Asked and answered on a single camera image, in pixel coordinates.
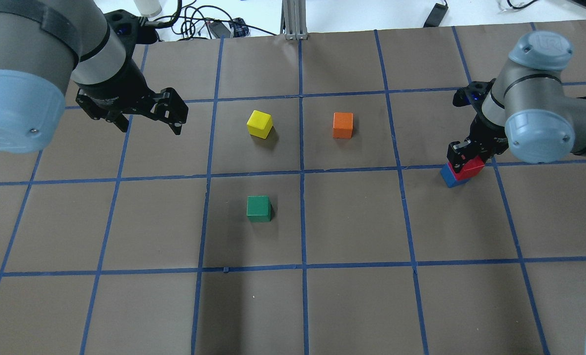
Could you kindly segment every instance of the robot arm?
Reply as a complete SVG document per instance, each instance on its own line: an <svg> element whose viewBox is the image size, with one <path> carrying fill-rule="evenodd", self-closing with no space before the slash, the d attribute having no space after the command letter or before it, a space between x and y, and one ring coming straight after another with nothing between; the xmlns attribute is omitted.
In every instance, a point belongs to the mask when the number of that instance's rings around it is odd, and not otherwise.
<svg viewBox="0 0 586 355"><path fill-rule="evenodd" d="M586 155L586 97L566 97L560 79L572 55L573 46L560 34L530 32L510 52L498 78L458 90L453 105L471 104L477 115L464 142L449 144L449 168L462 177L465 169L483 166L508 147L530 163L552 162L570 152Z"/></svg>
<svg viewBox="0 0 586 355"><path fill-rule="evenodd" d="M149 89L131 56L157 41L155 25L126 11L102 14L93 0L0 0L0 150L45 148L65 109L70 78L92 119L126 132L141 114L181 133L187 107L172 88Z"/></svg>

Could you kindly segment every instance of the white cylinder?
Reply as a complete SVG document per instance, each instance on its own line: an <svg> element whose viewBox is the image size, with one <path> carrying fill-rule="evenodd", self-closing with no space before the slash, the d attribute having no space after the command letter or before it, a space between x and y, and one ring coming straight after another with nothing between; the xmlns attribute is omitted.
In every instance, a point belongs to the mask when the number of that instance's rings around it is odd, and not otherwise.
<svg viewBox="0 0 586 355"><path fill-rule="evenodd" d="M135 6L137 6L137 10L142 14L144 17L153 17L157 16L162 12L162 5L159 3L159 0L133 0L135 1Z"/></svg>

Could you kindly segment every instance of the black connector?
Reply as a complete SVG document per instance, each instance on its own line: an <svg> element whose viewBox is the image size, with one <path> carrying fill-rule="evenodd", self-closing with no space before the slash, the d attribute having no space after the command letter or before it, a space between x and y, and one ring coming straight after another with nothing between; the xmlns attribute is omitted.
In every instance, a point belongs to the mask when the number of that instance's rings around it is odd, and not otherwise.
<svg viewBox="0 0 586 355"><path fill-rule="evenodd" d="M429 13L429 17L424 22L424 27L440 26L440 22L442 22L442 18L444 18L447 10L449 10L448 6L442 4L435 4L433 6L433 9L431 9L431 13Z"/></svg>

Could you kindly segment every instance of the white floor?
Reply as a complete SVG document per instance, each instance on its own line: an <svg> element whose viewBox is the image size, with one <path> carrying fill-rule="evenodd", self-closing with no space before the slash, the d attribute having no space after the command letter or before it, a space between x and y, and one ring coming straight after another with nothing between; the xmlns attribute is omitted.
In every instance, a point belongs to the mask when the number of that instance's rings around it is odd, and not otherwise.
<svg viewBox="0 0 586 355"><path fill-rule="evenodd" d="M511 0L519 5L530 0ZM95 0L103 12L116 9L139 15L133 0ZM191 0L183 0L187 5ZM309 32L348 32L372 29L409 29L422 27L436 0L307 0L306 22ZM571 0L539 0L521 11L501 11L506 0L447 0L449 10L441 26L485 25L491 23L550 22L586 19L586 8ZM173 14L176 0L160 0L164 11ZM216 5L233 18L241 17L248 25L277 33L280 26L280 0L197 0L195 6ZM225 19L216 9L203 14ZM263 35L252 30L251 36ZM170 30L160 32L164 40L179 37Z"/></svg>

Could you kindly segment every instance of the blue grid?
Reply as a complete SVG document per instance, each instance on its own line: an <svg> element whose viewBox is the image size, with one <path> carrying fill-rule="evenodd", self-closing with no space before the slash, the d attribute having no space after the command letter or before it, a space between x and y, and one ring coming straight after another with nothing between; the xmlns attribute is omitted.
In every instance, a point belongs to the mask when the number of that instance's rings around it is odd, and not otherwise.
<svg viewBox="0 0 586 355"><path fill-rule="evenodd" d="M532 29L535 30L534 23L530 24ZM460 43L459 36L457 35L457 31L455 27L452 27L453 34L455 37L455 41L457 43L458 52L460 54L460 58L462 59L462 65L465 70L465 74L467 76L467 80L471 81L471 75L469 73L469 68L464 58L464 53L462 50L462 46ZM534 300L534 295L532 293L532 287L530 285L529 278L527 276L527 270L525 265L528 263L550 263L550 262L566 262L566 261L586 261L586 256L570 256L570 257L545 257L545 258L524 258L521 252L521 247L518 242L518 238L516 236L516 230L514 229L514 221L512 220L512 214L510 213L510 207L508 206L508 201L505 193L505 189L503 187L503 183L501 180L501 176L499 173L500 166L527 166L530 164L524 162L496 162L496 159L492 159L492 162L487 163L487 166L492 166L498 182L498 186L500 188L502 202L505 206L505 211L507 213L508 222L510 224L510 229L512 232L514 245L516 246L517 251L517 258L505 258L505 259L475 259L475 260L433 260L433 261L418 261L415 256L415 251L413 247L413 239L410 229L410 222L409 222L409 215L408 215L408 206L407 201L405 198L405 188L403 184L402 178L402 171L408 169L440 169L442 168L442 164L429 164L429 165L420 165L420 166L402 166L399 149L397 145L397 139L394 130L394 118L392 115L392 105L390 103L390 94L396 93L405 93L405 92L435 92L435 91L454 91L457 90L457 87L448 87L448 88L421 88L421 89L407 89L407 90L390 90L388 88L388 81L385 72L385 63L383 61L383 52L381 49L381 43L379 41L378 32L374 30L374 38L376 41L377 49L378 49L378 56L379 61L381 63L381 70L383 74L383 84L384 90L376 90L376 91L367 91L367 92L340 92L340 93L325 93L325 94L303 94L303 85L302 85L302 42L298 43L298 69L299 69L299 93L297 95L275 95L275 96L262 96L262 97L238 97L238 98L229 98L229 99L219 99L218 92L219 92L219 82L220 82L220 70L221 70L221 59L223 53L223 41L222 38L220 41L219 47L219 56L218 56L218 63L217 63L217 76L216 76L216 88L215 94L213 99L205 99L205 100L187 100L186 103L214 103L214 109L212 113L212 127L210 130L210 144L208 150L208 167L207 173L205 175L190 175L190 176L144 176L144 177L122 177L122 168L124 165L124 157L126 155L126 148L128 145L129 133L130 128L124 137L124 144L122 146L122 155L119 163L119 169L117 176L115 178L99 178L99 179L66 179L66 180L35 180L36 172L38 169L38 164L40 162L42 152L40 152L37 156L36 163L34 165L34 169L32 171L31 179L28 181L11 181L11 182L0 182L0 186L27 186L27 190L25 192L25 196L23 198L22 206L20 212L18 213L17 220L15 223L15 228L13 229L13 233L11 235L10 241L7 245L6 253L4 255L4 259L2 261L2 265L0 267L0 282L2 281L3 277L42 277L42 276L95 276L94 278L94 287L92 290L92 296L90 298L90 303L88 307L88 314L86 317L85 328L83 331L83 340L81 342L80 353L81 355L85 352L86 346L86 339L88 336L88 329L90 326L91 317L93 314L94 303L95 303L95 296L97 294L97 287L99 283L99 278L102 275L133 275L133 274L185 274L185 273L194 273L197 275L196 281L196 292L194 298L194 316L192 322L192 343L191 343L191 353L193 354L196 349L196 335L197 335L197 328L198 328L198 313L199 313L199 304L200 304L200 288L201 288L201 277L203 273L209 272L254 272L254 271L262 271L262 270L295 270L299 269L302 270L302 296L303 296L303 317L304 317L304 353L305 355L309 354L309 330L308 330L308 299L307 299L307 270L309 269L319 269L319 268L371 268L371 267L411 267L413 270L413 284L415 289L415 299L417 303L417 312L419 316L419 323L421 328L421 336L422 336L422 345L424 349L424 353L428 355L428 343L426 338L426 327L424 321L424 314L422 310L422 301L419 289L419 281L418 281L418 274L417 268L421 266L448 266L448 265L499 265L499 264L519 264L521 266L521 271L523 273L523 278L525 281L525 285L528 292L528 298L530 299L530 305L532 306L532 312L534 314L534 318L536 321L537 330L539 332L539 337L541 340L541 344L543 346L543 351L546 355L549 354L549 349L547 342L544 337L543 328L541 326L540 317L536 308L536 302ZM146 57L148 54L148 46L145 48L144 51L144 58L142 60L142 67L141 70L144 70L144 66L146 63ZM586 85L586 81L581 82L573 82L573 83L564 83L563 85ZM372 168L342 168L342 169L312 169L306 170L304 168L304 114L303 114L303 99L305 97L329 97L329 96L348 96L348 95L373 95L373 94L385 94L386 97L386 105L388 110L388 117L390 124L390 131L392 135L392 143L394 148L394 155L396 160L396 166L385 166L385 167L372 167ZM212 174L212 150L214 146L214 134L215 134L215 123L216 123L216 112L217 112L217 104L221 101L250 101L250 100L263 100L263 99L291 99L291 98L298 98L299 99L299 134L300 134L300 169L293 170L293 171L265 171L265 172L250 172L250 173L225 173L225 174ZM70 106L66 107L66 109L78 109L78 106ZM568 160L568 161L558 161L549 164L586 164L586 159L579 159L579 160ZM360 172L360 171L397 171L399 176L399 185L401 191L401 198L402 198L402 207L403 207L403 214L405 216L405 226L407 231L407 238L408 238L408 245L410 249L410 261L393 261L393 262L370 262L370 263L318 263L318 264L307 264L306 261L306 218L305 218L305 203L304 203L304 176L306 174L318 174L318 173L344 173L344 172ZM236 176L265 176L265 175L300 175L300 223L301 223L301 249L302 249L302 263L300 264L289 264L289 265L262 265L262 266L255 266L255 267L203 267L203 255L205 251L205 236L207 230L207 215L208 215L208 202L209 202L209 195L210 195L210 183L213 178L226 178L226 177L236 177ZM125 180L158 180L158 179L206 179L207 180L207 189L205 195L205 202L203 208L203 224L201 229L201 245L200 245L200 253L199 253L199 263L198 267L194 268L164 268L164 269L142 269L142 270L103 270L102 263L104 261L104 252L106 250L106 245L108 242L108 236L110 233L110 226L112 222L113 210L115 208L115 203L117 200L117 196L119 193L119 186L121 181ZM7 259L11 252L11 248L13 246L16 232L18 230L23 211L25 209L25 205L27 199L29 197L29 193L31 188L35 184L76 184L76 183L92 183L92 182L115 182L115 189L113 191L113 198L110 205L110 215L108 216L108 221L106 224L106 231L102 243L101 254L99 256L98 267L96 270L72 270L72 271L46 271L46 272L5 272Z"/></svg>

